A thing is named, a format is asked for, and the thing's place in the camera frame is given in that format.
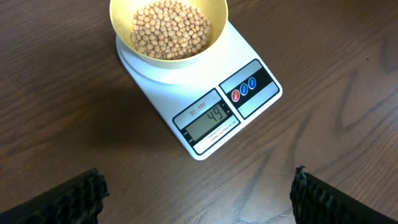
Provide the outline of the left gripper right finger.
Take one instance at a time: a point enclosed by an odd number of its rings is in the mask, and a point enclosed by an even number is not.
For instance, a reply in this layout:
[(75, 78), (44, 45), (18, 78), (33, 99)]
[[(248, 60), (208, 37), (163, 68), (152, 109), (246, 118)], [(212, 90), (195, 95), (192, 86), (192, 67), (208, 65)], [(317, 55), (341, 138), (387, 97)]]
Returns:
[(290, 191), (296, 224), (397, 224), (304, 168), (296, 168)]

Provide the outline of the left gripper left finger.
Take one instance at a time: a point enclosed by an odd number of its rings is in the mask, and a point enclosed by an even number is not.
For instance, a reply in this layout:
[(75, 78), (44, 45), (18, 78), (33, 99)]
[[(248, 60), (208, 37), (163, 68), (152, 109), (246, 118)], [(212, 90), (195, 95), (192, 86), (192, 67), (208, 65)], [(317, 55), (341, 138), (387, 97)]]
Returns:
[(1, 213), (1, 223), (97, 224), (108, 185), (90, 169), (16, 207)]

